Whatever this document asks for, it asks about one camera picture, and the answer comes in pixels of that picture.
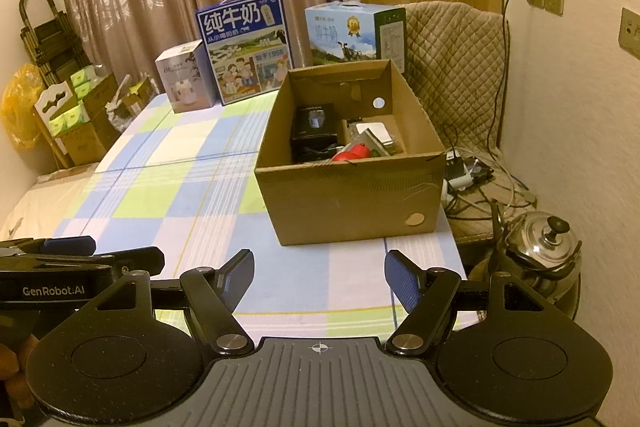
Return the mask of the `person's left hand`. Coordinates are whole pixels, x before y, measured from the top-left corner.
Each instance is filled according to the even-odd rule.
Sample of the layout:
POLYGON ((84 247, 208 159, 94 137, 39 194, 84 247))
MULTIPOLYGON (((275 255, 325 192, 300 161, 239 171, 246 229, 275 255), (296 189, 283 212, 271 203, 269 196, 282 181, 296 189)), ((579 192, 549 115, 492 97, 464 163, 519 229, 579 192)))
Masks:
POLYGON ((0 381, 8 396, 22 409, 28 410, 35 404, 25 375, 26 363, 38 339, 29 335, 12 350, 6 345, 0 346, 0 381))

